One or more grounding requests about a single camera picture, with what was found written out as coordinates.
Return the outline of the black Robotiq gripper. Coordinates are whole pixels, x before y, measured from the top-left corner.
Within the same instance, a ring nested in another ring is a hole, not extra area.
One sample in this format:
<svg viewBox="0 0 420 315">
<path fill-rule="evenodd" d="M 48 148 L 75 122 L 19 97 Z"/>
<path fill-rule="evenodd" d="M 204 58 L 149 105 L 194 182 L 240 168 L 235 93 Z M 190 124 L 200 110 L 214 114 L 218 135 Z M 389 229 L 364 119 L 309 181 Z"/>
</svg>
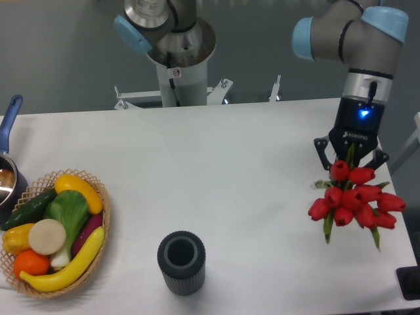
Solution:
<svg viewBox="0 0 420 315">
<path fill-rule="evenodd" d="M 329 171 L 336 158 L 345 160 L 348 150 L 354 147 L 353 164 L 373 153 L 372 159 L 364 165 L 376 171 L 389 160 L 389 155 L 378 145 L 378 132 L 385 106 L 374 102 L 363 102 L 342 98 L 335 123 L 328 136 L 314 139 L 314 146 L 322 167 Z"/>
</svg>

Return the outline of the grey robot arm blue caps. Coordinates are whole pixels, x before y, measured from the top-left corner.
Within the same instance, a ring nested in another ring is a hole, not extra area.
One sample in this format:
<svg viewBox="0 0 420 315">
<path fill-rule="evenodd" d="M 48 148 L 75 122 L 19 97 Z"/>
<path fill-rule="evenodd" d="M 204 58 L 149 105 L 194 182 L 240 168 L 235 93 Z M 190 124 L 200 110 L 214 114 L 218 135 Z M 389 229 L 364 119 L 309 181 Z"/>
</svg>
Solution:
<svg viewBox="0 0 420 315">
<path fill-rule="evenodd" d="M 349 66 L 332 130 L 314 141 L 324 169 L 325 150 L 368 167 L 388 160 L 378 147 L 378 130 L 389 99 L 408 27 L 408 16 L 380 1 L 334 1 L 318 18 L 298 21 L 293 52 L 307 60 L 338 60 Z M 220 104 L 222 87 L 207 90 L 207 62 L 216 46 L 213 28 L 197 15 L 195 1 L 126 1 L 114 20 L 118 36 L 155 65 L 165 107 Z"/>
</svg>

